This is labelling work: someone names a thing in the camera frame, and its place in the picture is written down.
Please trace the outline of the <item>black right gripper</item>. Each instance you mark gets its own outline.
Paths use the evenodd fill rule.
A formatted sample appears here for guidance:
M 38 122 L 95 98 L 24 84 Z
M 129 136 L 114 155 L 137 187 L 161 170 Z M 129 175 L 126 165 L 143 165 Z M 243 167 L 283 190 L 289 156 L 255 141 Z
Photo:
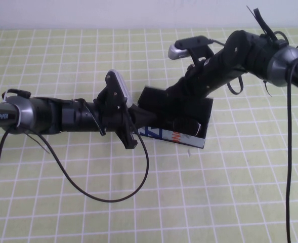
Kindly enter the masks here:
M 166 89 L 166 93 L 173 98 L 205 98 L 211 92 L 241 76 L 243 74 L 240 70 L 242 63 L 243 54 L 239 51 L 221 50 L 188 70 L 176 84 Z M 167 113 L 169 116 L 183 117 L 182 100 L 172 100 L 168 105 Z M 185 117 L 201 120 L 200 99 L 186 99 Z

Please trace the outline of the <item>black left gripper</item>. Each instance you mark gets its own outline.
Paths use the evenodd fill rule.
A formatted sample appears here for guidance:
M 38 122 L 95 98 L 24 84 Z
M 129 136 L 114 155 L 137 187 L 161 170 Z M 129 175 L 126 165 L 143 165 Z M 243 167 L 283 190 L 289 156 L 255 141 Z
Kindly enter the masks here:
M 90 117 L 91 131 L 99 132 L 101 136 L 105 136 L 107 132 L 115 132 L 125 149 L 134 149 L 138 144 L 132 135 L 135 127 L 136 129 L 143 127 L 158 128 L 160 125 L 154 112 L 142 109 L 136 105 L 132 106 L 132 121 L 124 105 L 118 107 L 117 111 L 114 111 L 112 114 L 104 114 L 96 110 L 95 106 L 91 108 L 91 104 L 85 100 L 76 100 L 76 102 L 81 104 L 81 128 L 86 127 L 86 117 Z

